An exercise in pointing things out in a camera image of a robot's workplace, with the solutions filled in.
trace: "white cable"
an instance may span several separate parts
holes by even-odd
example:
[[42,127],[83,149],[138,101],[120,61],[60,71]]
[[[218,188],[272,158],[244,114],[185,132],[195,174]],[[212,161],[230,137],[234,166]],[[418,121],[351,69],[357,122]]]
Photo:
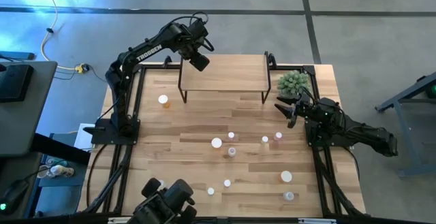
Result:
[[[55,3],[55,0],[52,0],[52,2],[53,2],[53,5],[54,5],[54,8],[55,8],[54,10],[56,11],[56,16],[54,18],[53,24],[50,27],[50,29],[53,30],[53,27],[55,26],[56,21],[57,21],[57,6],[56,6],[56,3]],[[46,53],[44,53],[44,46],[46,45],[46,42],[48,40],[48,34],[49,34],[49,32],[47,31],[46,36],[44,37],[44,39],[42,40],[42,43],[41,43],[41,53],[42,53],[42,56],[45,58],[46,61],[50,61],[50,59],[46,56]],[[57,67],[61,68],[61,69],[66,69],[66,70],[73,70],[73,71],[76,70],[76,68],[74,68],[74,67],[62,67],[60,65],[58,65]]]

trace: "wooden tabletop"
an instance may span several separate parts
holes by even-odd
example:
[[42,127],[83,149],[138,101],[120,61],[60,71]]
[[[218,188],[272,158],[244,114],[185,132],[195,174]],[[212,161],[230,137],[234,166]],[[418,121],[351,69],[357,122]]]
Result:
[[210,54],[210,63],[198,71],[183,64],[183,91],[267,91],[268,68],[264,54]]
[[[315,70],[320,96],[340,101],[332,66],[316,65]],[[299,118],[295,128],[288,129],[284,116],[274,107],[278,102],[277,82],[284,73],[271,71],[271,94],[263,105],[258,93],[219,91],[190,92],[184,104],[177,88],[178,70],[147,70],[139,113],[140,139],[131,158],[123,214],[132,214],[144,200],[141,189],[149,178],[156,177],[167,186],[179,178],[186,180],[194,191],[198,217],[321,217],[313,155],[306,143],[304,121]],[[169,108],[158,103],[157,98],[162,94],[169,97]],[[108,89],[103,111],[111,105]],[[226,140],[229,131],[236,134],[233,142]],[[278,131],[283,139],[272,142]],[[270,138],[266,145],[260,143],[264,135]],[[211,146],[215,137],[223,140],[220,149]],[[234,158],[227,156],[229,147],[236,148]],[[342,148],[331,149],[339,186],[355,207],[364,212],[353,158]],[[113,146],[107,146],[95,164],[91,201],[107,182],[113,150]],[[90,164],[96,152],[97,149],[91,154]],[[292,173],[291,183],[280,182],[279,174],[283,170]],[[79,210],[86,206],[87,178],[88,174]],[[225,179],[232,181],[228,188],[223,185]],[[327,186],[328,204],[333,210]],[[213,196],[206,192],[209,187],[215,189]],[[116,185],[112,206],[117,188]],[[283,199],[287,191],[295,195],[292,202]]]

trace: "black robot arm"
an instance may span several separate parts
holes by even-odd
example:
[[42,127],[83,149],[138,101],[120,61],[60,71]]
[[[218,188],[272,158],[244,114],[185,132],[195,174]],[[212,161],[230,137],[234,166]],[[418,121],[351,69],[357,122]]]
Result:
[[[195,21],[186,26],[176,23],[182,18],[195,18]],[[133,126],[127,116],[126,93],[134,74],[134,67],[141,61],[153,56],[159,51],[169,48],[172,52],[178,51],[183,60],[190,60],[199,71],[202,71],[209,60],[198,53],[200,46],[213,51],[214,48],[206,39],[208,31],[204,27],[207,23],[196,16],[182,16],[169,22],[161,28],[159,33],[151,39],[145,39],[144,43],[129,48],[129,51],[121,53],[106,72],[106,79],[112,90],[112,102],[114,112],[110,117],[111,123],[121,136],[129,137],[133,133]]]
[[339,104],[328,98],[316,100],[310,92],[303,88],[299,94],[290,98],[278,97],[292,107],[279,104],[275,106],[289,119],[288,127],[292,128],[297,116],[306,119],[306,131],[311,143],[317,146],[353,146],[360,142],[372,147],[376,152],[387,156],[397,156],[396,138],[384,128],[374,128],[352,120],[339,107]]

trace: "gray concrete floor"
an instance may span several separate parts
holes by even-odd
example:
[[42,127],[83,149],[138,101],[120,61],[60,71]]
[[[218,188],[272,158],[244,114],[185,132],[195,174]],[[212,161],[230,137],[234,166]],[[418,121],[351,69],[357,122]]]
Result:
[[[302,0],[56,0],[60,6],[144,9],[302,10]],[[312,10],[435,11],[435,0],[309,0]],[[0,0],[0,6],[52,5],[50,0]],[[0,13],[0,48],[40,54],[54,14]],[[46,53],[59,64],[89,63],[100,76],[127,47],[156,34],[175,15],[60,14]],[[356,147],[367,212],[376,217],[436,222],[436,175],[399,178],[409,164],[396,116],[373,107],[435,71],[436,18],[314,17],[321,62],[333,64],[344,110],[357,121],[391,130],[400,156]],[[280,63],[313,63],[304,16],[211,15],[216,53],[275,54]],[[169,51],[152,61],[163,61]],[[65,133],[93,123],[106,84],[93,74],[55,80],[38,132]]]

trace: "green succulent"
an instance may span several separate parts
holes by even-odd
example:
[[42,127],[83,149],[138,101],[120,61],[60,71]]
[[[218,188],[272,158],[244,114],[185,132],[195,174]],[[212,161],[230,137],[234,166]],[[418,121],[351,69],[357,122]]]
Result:
[[279,79],[277,89],[281,96],[290,97],[297,94],[300,87],[309,88],[309,75],[294,70],[284,74]]

